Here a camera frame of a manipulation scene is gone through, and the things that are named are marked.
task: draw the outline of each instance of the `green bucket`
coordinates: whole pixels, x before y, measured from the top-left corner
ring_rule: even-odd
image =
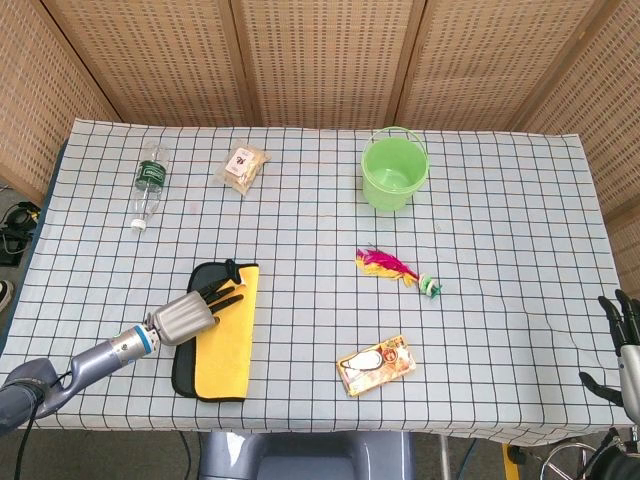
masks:
[[[376,140],[378,134],[390,130],[401,130],[415,142],[391,136]],[[394,211],[404,207],[429,173],[429,158],[422,141],[402,127],[383,128],[371,135],[362,152],[361,164],[364,196],[378,210]]]

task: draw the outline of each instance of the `blue ring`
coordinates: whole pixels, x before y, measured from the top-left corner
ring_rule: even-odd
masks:
[[[149,340],[147,340],[147,336],[142,331],[142,328],[140,327],[140,325],[136,325],[133,328],[135,328],[136,333],[140,337],[140,340],[142,340],[142,344],[144,345],[145,353],[151,353],[151,345],[149,344]]]

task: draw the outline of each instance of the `yellow package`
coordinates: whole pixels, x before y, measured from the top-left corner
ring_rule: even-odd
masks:
[[[347,393],[358,396],[416,368],[402,335],[339,360],[338,371]]]

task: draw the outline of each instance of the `wicker panel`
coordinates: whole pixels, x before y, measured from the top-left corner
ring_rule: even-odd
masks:
[[[76,116],[118,120],[25,0],[0,2],[0,176],[41,203]]]
[[[624,0],[526,124],[575,132],[607,214],[640,194],[640,1]]]
[[[640,218],[613,232],[609,240],[621,287],[640,297]]]
[[[246,125],[216,0],[45,0],[124,120]]]
[[[264,124],[382,126],[412,4],[234,2]]]
[[[503,130],[592,0],[430,0],[400,125]]]

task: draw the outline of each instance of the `white tablecloth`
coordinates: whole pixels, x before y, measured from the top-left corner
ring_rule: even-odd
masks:
[[[257,262],[249,395],[203,403],[171,387],[174,349],[77,395],[39,427],[403,429],[530,445],[627,423],[578,371],[617,385],[598,295],[618,286],[575,135],[418,132],[429,180],[395,214],[361,192],[370,131],[159,128],[76,121],[20,294],[2,378],[70,357],[182,295],[198,264]],[[141,146],[172,149],[166,200],[142,235],[128,199]],[[235,139],[271,154],[248,195],[212,174]],[[377,245],[438,278],[431,300],[365,277]],[[418,367],[349,398],[336,359],[402,333]]]

